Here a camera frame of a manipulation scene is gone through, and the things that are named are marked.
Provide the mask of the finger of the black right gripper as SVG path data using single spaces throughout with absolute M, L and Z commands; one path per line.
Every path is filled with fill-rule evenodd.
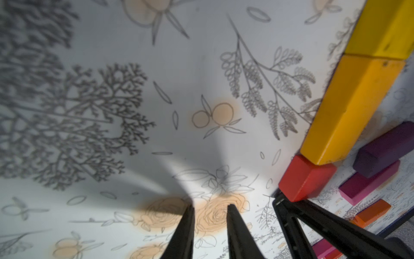
M 349 259 L 412 259 L 414 257 L 414 251 L 400 239 L 384 239 L 308 200 L 290 202 L 282 192 L 276 192 L 272 204 L 294 259 L 317 258 L 300 221 Z

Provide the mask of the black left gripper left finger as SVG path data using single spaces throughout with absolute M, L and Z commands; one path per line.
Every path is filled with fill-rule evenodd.
M 195 209 L 189 205 L 160 259 L 192 259 L 195 234 Z

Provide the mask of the yellow wooden block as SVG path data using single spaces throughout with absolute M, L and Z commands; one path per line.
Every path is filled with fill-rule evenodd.
M 414 1 L 368 0 L 345 53 L 406 60 L 414 49 Z

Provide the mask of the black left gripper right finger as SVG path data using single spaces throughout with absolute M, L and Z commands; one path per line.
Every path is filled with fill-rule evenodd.
M 265 259 L 234 204 L 227 206 L 226 224 L 230 259 Z

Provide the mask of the small red wooden cube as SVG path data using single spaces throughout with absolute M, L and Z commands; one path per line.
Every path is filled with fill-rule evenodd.
M 317 197 L 337 168 L 333 164 L 315 165 L 303 155 L 296 155 L 279 182 L 280 191 L 291 202 Z

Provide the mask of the orange-yellow wooden block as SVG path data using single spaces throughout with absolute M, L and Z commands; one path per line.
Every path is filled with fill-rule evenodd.
M 404 66 L 404 60 L 343 55 L 300 153 L 315 165 L 345 159 Z

